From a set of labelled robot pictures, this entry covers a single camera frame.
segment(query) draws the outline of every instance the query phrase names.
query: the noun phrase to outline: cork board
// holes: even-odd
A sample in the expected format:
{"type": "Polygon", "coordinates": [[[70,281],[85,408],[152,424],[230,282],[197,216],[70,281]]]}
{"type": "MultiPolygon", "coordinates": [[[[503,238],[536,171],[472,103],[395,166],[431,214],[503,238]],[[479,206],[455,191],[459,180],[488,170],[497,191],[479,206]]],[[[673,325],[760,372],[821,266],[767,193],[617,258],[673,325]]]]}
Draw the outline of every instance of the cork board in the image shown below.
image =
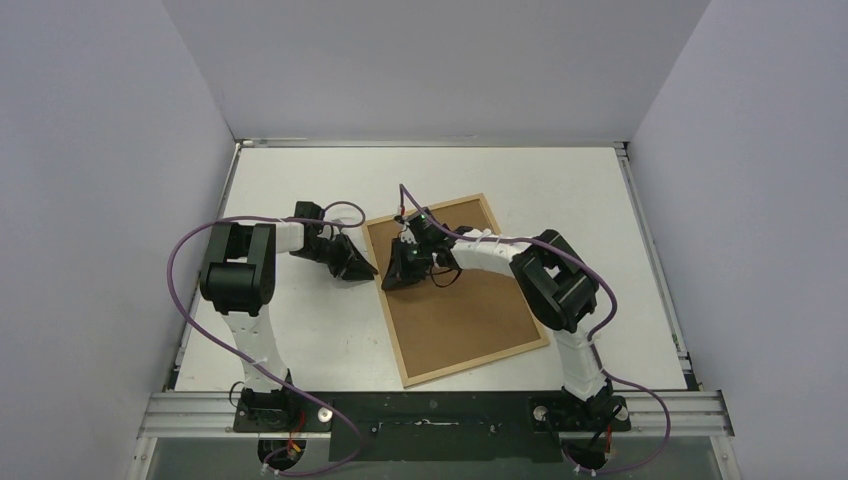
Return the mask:
{"type": "MultiPolygon", "coordinates": [[[[451,228],[500,228],[482,194],[430,206],[451,228]]],[[[363,225],[371,262],[388,269],[398,225],[392,216],[363,225]]],[[[479,270],[463,271],[448,288],[430,279],[390,292],[375,279],[389,337],[404,387],[451,375],[528,350],[547,346],[545,328],[533,317],[515,280],[479,270]]],[[[436,277],[447,283],[453,274],[436,277]]]]}

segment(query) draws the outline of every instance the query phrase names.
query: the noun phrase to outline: bolt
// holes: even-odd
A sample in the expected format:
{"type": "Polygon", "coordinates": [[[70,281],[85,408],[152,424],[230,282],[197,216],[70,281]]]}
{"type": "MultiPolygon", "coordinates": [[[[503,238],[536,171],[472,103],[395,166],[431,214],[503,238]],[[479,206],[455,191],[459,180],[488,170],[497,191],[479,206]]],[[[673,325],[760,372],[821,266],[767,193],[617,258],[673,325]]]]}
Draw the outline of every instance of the bolt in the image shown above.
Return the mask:
{"type": "Polygon", "coordinates": [[[548,415],[548,409],[542,405],[533,409],[533,418],[536,419],[537,422],[544,422],[545,417],[548,415]]]}
{"type": "Polygon", "coordinates": [[[327,423],[333,419],[333,412],[329,409],[321,407],[318,409],[318,421],[321,423],[327,423]]]}

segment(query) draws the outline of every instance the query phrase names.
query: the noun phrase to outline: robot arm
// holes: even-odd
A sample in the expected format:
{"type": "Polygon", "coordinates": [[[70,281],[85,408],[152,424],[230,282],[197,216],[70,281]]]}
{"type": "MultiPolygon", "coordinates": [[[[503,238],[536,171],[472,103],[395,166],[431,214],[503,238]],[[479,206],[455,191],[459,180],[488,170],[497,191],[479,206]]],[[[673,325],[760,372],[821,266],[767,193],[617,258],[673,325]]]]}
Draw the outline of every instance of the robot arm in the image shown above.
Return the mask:
{"type": "MultiPolygon", "coordinates": [[[[604,389],[606,376],[589,348],[587,329],[580,325],[580,320],[594,312],[597,305],[597,282],[576,265],[530,243],[500,243],[509,237],[469,227],[454,230],[469,240],[453,239],[420,214],[396,220],[404,231],[392,242],[384,290],[412,286],[425,279],[432,267],[457,272],[484,270],[515,278],[534,316],[554,331],[565,389],[584,402],[604,389]],[[483,237],[498,241],[482,242],[479,239],[483,237]]],[[[580,258],[554,230],[545,230],[535,238],[580,258]]]]}
{"type": "MultiPolygon", "coordinates": [[[[221,314],[236,348],[266,369],[291,382],[277,348],[268,304],[274,295],[276,256],[288,252],[327,265],[333,277],[371,280],[377,270],[343,233],[323,233],[324,210],[312,202],[297,202],[297,221],[277,225],[219,222],[212,227],[200,271],[200,293],[221,314]]],[[[244,389],[240,402],[249,415],[269,425],[288,426],[297,414],[289,390],[242,361],[244,389]]]]}

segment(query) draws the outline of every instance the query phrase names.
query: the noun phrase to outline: white wall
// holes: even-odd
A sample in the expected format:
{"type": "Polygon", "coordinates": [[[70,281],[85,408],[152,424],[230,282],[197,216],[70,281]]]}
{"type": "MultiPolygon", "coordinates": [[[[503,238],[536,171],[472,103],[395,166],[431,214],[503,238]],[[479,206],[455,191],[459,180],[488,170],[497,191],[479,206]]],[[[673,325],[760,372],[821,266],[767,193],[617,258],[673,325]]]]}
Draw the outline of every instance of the white wall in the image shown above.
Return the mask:
{"type": "Polygon", "coordinates": [[[630,146],[749,479],[848,477],[848,2],[713,0],[630,146]]]}
{"type": "Polygon", "coordinates": [[[164,0],[237,137],[636,132],[708,0],[164,0]]]}
{"type": "Polygon", "coordinates": [[[122,478],[233,142],[158,1],[4,2],[0,52],[0,476],[122,478]]]}

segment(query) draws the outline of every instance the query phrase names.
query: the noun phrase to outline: white table surface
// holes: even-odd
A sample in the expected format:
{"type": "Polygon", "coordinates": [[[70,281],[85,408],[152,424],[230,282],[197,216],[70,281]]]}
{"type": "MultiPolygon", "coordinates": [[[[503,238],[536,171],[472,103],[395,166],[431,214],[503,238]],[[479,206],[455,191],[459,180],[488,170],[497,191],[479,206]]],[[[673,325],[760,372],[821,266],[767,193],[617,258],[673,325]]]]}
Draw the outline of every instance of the white table surface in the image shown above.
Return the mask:
{"type": "MultiPolygon", "coordinates": [[[[505,235],[558,230],[603,276],[619,313],[598,337],[606,368],[650,388],[686,388],[672,332],[612,148],[248,148],[241,153],[225,216],[289,216],[295,201],[358,203],[369,218],[394,214],[398,183],[422,205],[484,193],[505,235]]],[[[354,220],[339,207],[328,219],[354,220]]],[[[347,231],[366,255],[360,229],[347,231]]],[[[295,383],[312,391],[403,390],[374,282],[334,280],[327,267],[277,257],[270,312],[295,383]]],[[[590,325],[609,311],[598,293],[590,325]]],[[[232,344],[210,302],[197,321],[232,344]]],[[[192,331],[176,390],[227,391],[239,360],[192,331]]],[[[558,389],[554,342],[408,390],[558,389]]]]}

